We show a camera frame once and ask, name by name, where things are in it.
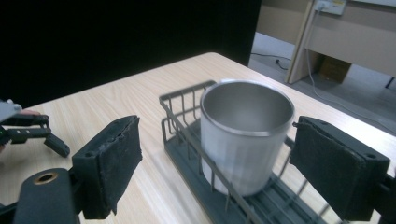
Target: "wooden table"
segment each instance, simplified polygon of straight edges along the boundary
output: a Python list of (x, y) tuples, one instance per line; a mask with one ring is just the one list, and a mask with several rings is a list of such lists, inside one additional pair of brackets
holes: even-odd
[[(141, 118), (139, 132), (143, 160), (119, 201), (118, 214), (110, 215), (105, 221), (85, 221), (80, 215), (81, 221), (210, 222), (164, 150), (161, 120), (165, 117), (165, 112), (159, 104), (159, 96), (209, 79), (220, 81), (223, 78), (250, 79), (280, 89), (295, 105), (295, 120), (305, 115), (330, 122), (391, 158), (389, 174), (394, 176), (395, 136), (216, 53), (207, 53), (32, 107), (31, 109), (49, 115), (53, 133), (70, 146), (71, 154), (66, 159), (58, 156), (43, 144), (42, 139), (28, 140), (24, 145), (8, 145), (0, 155), (0, 202), (16, 202), (21, 183), (30, 175), (49, 168), (69, 169), (72, 165), (71, 156), (112, 120), (137, 115)], [(290, 129), (289, 136), (294, 138), (294, 128)]]

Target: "gray wire rack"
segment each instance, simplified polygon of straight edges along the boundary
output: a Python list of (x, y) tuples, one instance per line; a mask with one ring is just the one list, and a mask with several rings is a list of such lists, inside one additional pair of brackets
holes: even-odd
[[(315, 212), (300, 198), (308, 185), (307, 180), (297, 191), (282, 181), (289, 157), (279, 174), (272, 174), (259, 193), (242, 197), (206, 155), (201, 148), (199, 99), (204, 90), (215, 83), (207, 81), (160, 97), (160, 104), (166, 111), (162, 121), (165, 150), (211, 220), (214, 223), (326, 223), (322, 216), (329, 205), (324, 204)], [(287, 138), (285, 144), (292, 148), (293, 141)], [(212, 169), (211, 183), (203, 175), (202, 160)], [(215, 175), (228, 189), (228, 195), (213, 188)]]

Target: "silver cup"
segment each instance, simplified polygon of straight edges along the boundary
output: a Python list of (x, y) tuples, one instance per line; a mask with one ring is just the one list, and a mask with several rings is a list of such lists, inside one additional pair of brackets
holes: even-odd
[[(242, 196), (268, 181), (294, 115), (291, 100), (251, 81), (228, 81), (208, 88), (201, 99), (202, 148)], [(210, 182), (212, 171), (203, 160)], [(228, 190), (215, 177), (214, 187)]]

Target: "black bracket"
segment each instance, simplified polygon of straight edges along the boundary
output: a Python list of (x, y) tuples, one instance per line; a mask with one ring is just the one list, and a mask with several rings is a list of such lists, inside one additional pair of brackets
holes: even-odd
[(117, 202), (142, 160), (137, 116), (108, 124), (73, 158), (67, 171), (49, 169), (27, 178), (16, 203), (0, 207), (0, 223), (79, 223), (117, 213)]
[(44, 144), (62, 157), (67, 157), (70, 153), (70, 148), (51, 132), (47, 115), (16, 114), (9, 119), (1, 121), (0, 125), (39, 126), (37, 128), (10, 128), (7, 130), (0, 126), (0, 145), (4, 145), (8, 141), (11, 141), (11, 144), (23, 144), (29, 138), (45, 138)]
[(396, 223), (396, 182), (390, 159), (330, 123), (300, 117), (294, 164), (343, 220), (368, 221), (374, 209), (382, 223)]

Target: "cup rim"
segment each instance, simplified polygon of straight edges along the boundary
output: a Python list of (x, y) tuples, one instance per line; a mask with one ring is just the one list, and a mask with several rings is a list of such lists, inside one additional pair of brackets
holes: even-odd
[[(270, 89), (270, 90), (272, 90), (272, 91), (276, 91), (277, 93), (279, 93), (280, 95), (282, 95), (282, 96), (289, 102), (289, 104), (290, 104), (290, 109), (291, 109), (290, 118), (289, 118), (287, 121), (283, 122), (283, 123), (282, 123), (281, 125), (279, 125), (278, 127), (274, 128), (273, 130), (270, 130), (270, 131), (260, 131), (260, 132), (257, 132), (257, 131), (244, 131), (244, 130), (238, 130), (238, 129), (228, 127), (228, 126), (226, 126), (226, 125), (223, 125), (223, 124), (221, 124), (221, 123), (215, 121), (214, 119), (212, 119), (212, 118), (208, 115), (207, 111), (205, 110), (205, 107), (204, 107), (204, 100), (205, 100), (206, 96), (207, 96), (212, 90), (214, 90), (215, 88), (217, 88), (217, 87), (219, 87), (219, 86), (224, 86), (224, 85), (232, 84), (232, 83), (233, 83), (233, 84), (234, 84), (234, 83), (247, 83), (247, 84), (259, 85), (259, 86), (262, 86), (262, 87), (264, 87), (264, 88)], [(211, 122), (211, 123), (214, 124), (215, 126), (221, 128), (223, 131), (225, 131), (225, 132), (227, 132), (227, 133), (234, 133), (234, 134), (236, 134), (236, 135), (253, 136), (253, 137), (267, 137), (267, 136), (272, 136), (272, 135), (275, 135), (275, 134), (277, 134), (277, 133), (282, 133), (282, 132), (286, 131), (286, 130), (290, 127), (290, 124), (291, 124), (292, 120), (294, 119), (294, 113), (295, 113), (294, 104), (293, 104), (293, 102), (291, 101), (291, 99), (290, 99), (285, 93), (283, 93), (282, 91), (280, 91), (279, 89), (277, 89), (277, 88), (275, 88), (275, 87), (273, 87), (273, 86), (266, 85), (266, 84), (262, 84), (262, 83), (260, 83), (260, 82), (252, 81), (252, 80), (227, 80), (227, 81), (225, 81), (225, 82), (216, 83), (216, 84), (210, 86), (209, 88), (207, 88), (207, 89), (204, 91), (203, 95), (201, 96), (200, 107), (201, 107), (201, 113), (202, 113), (202, 115), (205, 116), (205, 117), (207, 118), (207, 120), (209, 120), (209, 122)]]

